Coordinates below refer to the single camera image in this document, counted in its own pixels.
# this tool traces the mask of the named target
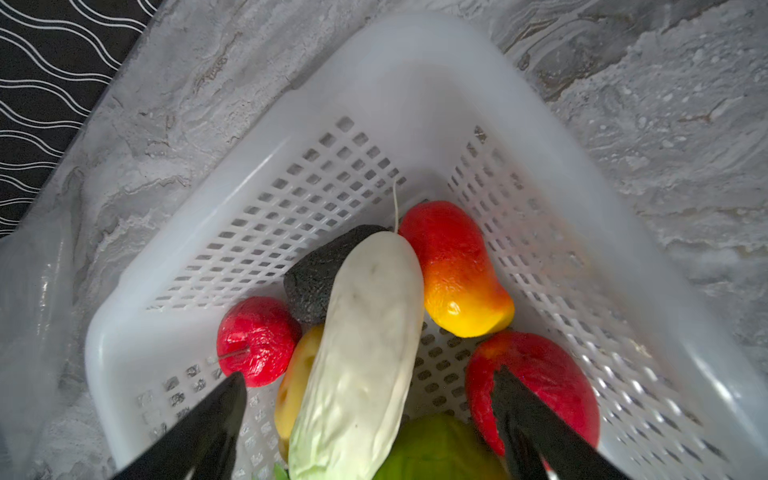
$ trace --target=red fruit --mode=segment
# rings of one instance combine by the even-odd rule
[[[216,352],[233,354],[219,358],[219,366],[227,376],[242,372],[246,386],[269,385],[285,373],[300,338],[301,326],[283,302],[252,296],[232,307],[219,325]]]
[[[491,409],[493,374],[506,365],[538,398],[590,445],[600,438],[600,409],[587,377],[557,343],[533,333],[506,330],[483,342],[467,365],[467,401],[488,445],[504,455]]]

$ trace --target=clear plastic bag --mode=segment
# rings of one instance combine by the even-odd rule
[[[24,478],[58,404],[71,345],[72,235],[64,208],[0,240],[0,478]]]

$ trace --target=white radish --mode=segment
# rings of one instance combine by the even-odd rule
[[[389,454],[424,317],[406,239],[379,232],[336,274],[323,340],[290,437],[292,480],[370,480]]]

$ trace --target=black patterned mat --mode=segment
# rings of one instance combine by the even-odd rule
[[[0,0],[0,237],[11,233],[162,0]]]

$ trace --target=white plastic basket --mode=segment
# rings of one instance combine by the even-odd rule
[[[286,93],[125,270],[88,332],[88,383],[118,467],[221,380],[218,324],[282,295],[303,253],[451,200],[481,227],[516,329],[573,353],[600,450],[635,478],[762,478],[768,392],[579,145],[482,35],[405,15],[350,39]],[[478,339],[426,319],[406,417],[469,413]],[[234,478],[272,478],[278,383],[249,389]]]

